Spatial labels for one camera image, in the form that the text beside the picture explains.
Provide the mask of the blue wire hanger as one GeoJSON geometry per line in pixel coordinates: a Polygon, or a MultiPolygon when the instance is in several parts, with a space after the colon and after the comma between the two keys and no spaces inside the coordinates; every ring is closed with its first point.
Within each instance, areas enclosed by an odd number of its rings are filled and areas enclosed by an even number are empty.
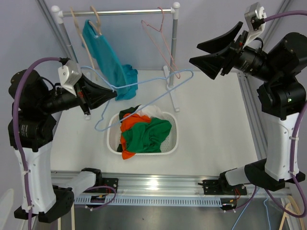
{"type": "MultiPolygon", "coordinates": [[[[110,84],[97,70],[95,70],[94,68],[90,67],[90,66],[82,66],[81,69],[90,69],[92,70],[108,87],[112,92],[116,92],[117,90],[121,89],[121,88],[127,88],[127,87],[131,87],[134,85],[139,85],[139,84],[143,84],[143,83],[149,83],[151,81],[156,81],[156,80],[163,80],[163,81],[167,81],[170,77],[173,77],[175,74],[179,74],[181,72],[190,72],[191,76],[189,78],[187,78],[186,80],[182,81],[181,83],[179,83],[176,86],[173,86],[172,88],[167,89],[163,94],[161,94],[160,96],[156,97],[155,99],[153,99],[152,101],[144,104],[141,108],[137,109],[135,112],[133,112],[131,115],[129,115],[126,118],[120,119],[118,122],[116,122],[113,125],[107,126],[103,129],[99,129],[99,123],[102,122],[104,120],[104,113],[106,112],[108,106],[109,106],[109,102],[107,102],[102,114],[101,114],[101,119],[97,121],[96,125],[94,126],[94,129],[98,132],[104,132],[106,130],[108,130],[109,128],[115,126],[116,124],[119,124],[121,121],[128,119],[130,116],[132,116],[133,114],[137,113],[138,111],[142,110],[143,108],[149,106],[150,104],[156,102],[157,100],[161,99],[162,97],[164,97],[167,94],[170,94],[172,91],[174,91],[176,88],[178,88],[179,86],[181,86],[182,84],[186,83],[187,81],[189,81],[190,79],[193,78],[194,76],[194,71],[191,69],[183,69],[183,70],[179,70],[176,71],[174,73],[169,74],[167,77],[158,77],[158,78],[153,78],[153,79],[149,79],[149,80],[144,80],[144,81],[140,81],[137,83],[133,83],[133,84],[128,84],[128,85],[124,85],[124,86],[114,86],[112,84],[110,84]]],[[[150,89],[149,87],[147,88],[141,88],[141,94],[137,94],[135,98],[132,98],[132,100],[134,102],[136,102],[137,99],[141,100],[142,102],[144,102],[145,100],[149,100],[151,98],[153,98],[153,96],[156,96],[157,93],[153,92],[153,89],[150,89]]]]}

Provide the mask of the pink wire hanger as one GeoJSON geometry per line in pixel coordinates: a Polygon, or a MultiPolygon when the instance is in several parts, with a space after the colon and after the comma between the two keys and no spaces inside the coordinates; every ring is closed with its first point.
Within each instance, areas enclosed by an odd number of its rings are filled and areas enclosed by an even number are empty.
{"type": "Polygon", "coordinates": [[[171,54],[171,48],[169,47],[166,38],[164,36],[163,33],[163,28],[164,28],[164,19],[165,19],[165,13],[164,10],[159,6],[158,7],[159,12],[162,14],[162,19],[161,19],[161,23],[160,23],[160,27],[154,27],[153,25],[151,25],[150,23],[146,22],[145,20],[141,20],[141,25],[143,30],[146,32],[146,34],[148,35],[149,39],[151,40],[151,42],[153,43],[153,45],[156,47],[156,49],[158,50],[159,54],[162,56],[163,60],[165,61],[166,65],[170,68],[170,70],[172,71],[179,71],[177,65],[175,64],[175,58],[173,57],[173,55],[171,54]],[[156,43],[156,41],[153,39],[149,28],[151,28],[154,31],[157,31],[160,34],[160,37],[163,41],[164,47],[166,48],[166,51],[168,52],[169,56],[170,56],[170,60],[167,61],[164,52],[162,50],[162,48],[156,43]]]}

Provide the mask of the orange t shirt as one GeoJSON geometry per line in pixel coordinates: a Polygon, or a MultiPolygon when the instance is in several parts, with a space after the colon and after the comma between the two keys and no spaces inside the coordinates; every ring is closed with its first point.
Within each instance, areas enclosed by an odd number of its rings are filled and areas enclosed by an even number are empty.
{"type": "Polygon", "coordinates": [[[151,118],[147,115],[138,115],[138,114],[125,114],[124,118],[125,120],[122,121],[120,130],[121,130],[121,136],[120,136],[120,144],[121,144],[121,150],[122,152],[122,158],[124,160],[127,160],[135,155],[133,152],[129,152],[126,150],[126,140],[123,137],[123,133],[129,129],[131,129],[136,123],[150,123],[151,118]]]}

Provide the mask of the dark green white t shirt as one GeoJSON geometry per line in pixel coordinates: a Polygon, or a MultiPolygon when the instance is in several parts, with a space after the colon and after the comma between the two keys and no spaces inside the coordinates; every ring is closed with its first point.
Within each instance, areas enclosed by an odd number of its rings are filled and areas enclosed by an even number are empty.
{"type": "MultiPolygon", "coordinates": [[[[138,105],[136,107],[130,107],[128,109],[120,111],[119,112],[119,119],[123,119],[124,115],[127,114],[127,113],[132,114],[133,112],[135,112],[140,107],[141,107],[141,105],[138,105]]],[[[138,114],[140,116],[147,115],[151,119],[154,118],[154,117],[157,117],[159,119],[163,119],[164,120],[163,113],[162,113],[161,109],[158,108],[155,105],[150,105],[148,107],[145,107],[145,108],[143,108],[142,110],[138,111],[135,114],[138,114]]]]}

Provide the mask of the bright green t shirt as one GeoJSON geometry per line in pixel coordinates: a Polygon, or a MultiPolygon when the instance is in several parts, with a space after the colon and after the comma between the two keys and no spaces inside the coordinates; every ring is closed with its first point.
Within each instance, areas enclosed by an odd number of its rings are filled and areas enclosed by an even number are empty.
{"type": "Polygon", "coordinates": [[[122,132],[125,150],[131,153],[161,152],[161,144],[169,136],[172,125],[169,121],[154,117],[149,123],[137,122],[122,132]]]}

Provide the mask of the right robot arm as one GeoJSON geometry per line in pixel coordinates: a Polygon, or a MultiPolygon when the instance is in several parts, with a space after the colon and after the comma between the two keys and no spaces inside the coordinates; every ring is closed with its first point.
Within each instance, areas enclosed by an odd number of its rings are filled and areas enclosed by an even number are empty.
{"type": "Polygon", "coordinates": [[[296,124],[306,104],[306,90],[296,76],[307,66],[307,38],[300,33],[286,34],[268,53],[248,46],[248,32],[238,22],[229,32],[199,43],[206,55],[189,62],[210,79],[237,69],[262,81],[257,89],[267,126],[267,157],[219,176],[218,188],[231,193],[237,185],[253,184],[270,191],[285,183],[305,180],[297,165],[293,146],[298,134],[296,124]]]}

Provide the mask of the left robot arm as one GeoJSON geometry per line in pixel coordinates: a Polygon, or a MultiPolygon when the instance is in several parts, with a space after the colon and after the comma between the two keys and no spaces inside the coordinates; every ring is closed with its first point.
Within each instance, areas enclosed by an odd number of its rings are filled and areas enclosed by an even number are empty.
{"type": "Polygon", "coordinates": [[[11,79],[9,94],[14,99],[12,120],[8,125],[10,145],[21,168],[23,202],[14,211],[17,219],[51,223],[67,214],[81,193],[111,190],[99,169],[84,168],[63,185],[51,181],[51,148],[54,113],[80,107],[88,115],[91,110],[116,97],[116,92],[101,87],[85,76],[74,85],[73,95],[58,83],[47,85],[37,71],[22,70],[11,79]]]}

